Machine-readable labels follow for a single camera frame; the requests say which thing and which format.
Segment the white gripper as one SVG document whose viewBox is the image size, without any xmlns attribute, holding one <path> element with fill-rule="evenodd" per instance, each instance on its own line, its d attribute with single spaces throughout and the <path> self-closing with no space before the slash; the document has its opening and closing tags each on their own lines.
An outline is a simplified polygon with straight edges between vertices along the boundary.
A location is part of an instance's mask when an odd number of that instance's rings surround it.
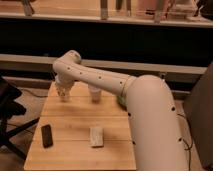
<svg viewBox="0 0 213 171">
<path fill-rule="evenodd" d="M 61 101 L 68 101 L 70 99 L 70 90 L 74 83 L 74 79 L 68 79 L 61 75 L 55 77 L 55 86 Z"/>
</svg>

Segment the green object behind arm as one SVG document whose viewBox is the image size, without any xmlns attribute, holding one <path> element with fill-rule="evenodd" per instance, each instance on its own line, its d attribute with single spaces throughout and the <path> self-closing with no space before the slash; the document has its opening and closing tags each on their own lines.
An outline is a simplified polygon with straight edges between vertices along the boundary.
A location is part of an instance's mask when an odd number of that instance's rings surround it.
<svg viewBox="0 0 213 171">
<path fill-rule="evenodd" d="M 117 102 L 118 102 L 118 104 L 119 104 L 121 107 L 126 107 L 126 101 L 125 101 L 125 99 L 124 99 L 123 97 L 118 96 L 118 97 L 117 97 Z"/>
</svg>

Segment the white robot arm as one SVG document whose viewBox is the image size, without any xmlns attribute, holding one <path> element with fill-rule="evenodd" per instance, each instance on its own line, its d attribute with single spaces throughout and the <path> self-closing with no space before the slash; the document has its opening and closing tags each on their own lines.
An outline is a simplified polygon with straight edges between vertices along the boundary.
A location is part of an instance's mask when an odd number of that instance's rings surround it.
<svg viewBox="0 0 213 171">
<path fill-rule="evenodd" d="M 78 80 L 125 99 L 137 171 L 188 171 L 174 97 L 163 79 L 86 67 L 74 50 L 52 68 L 61 98 Z"/>
</svg>

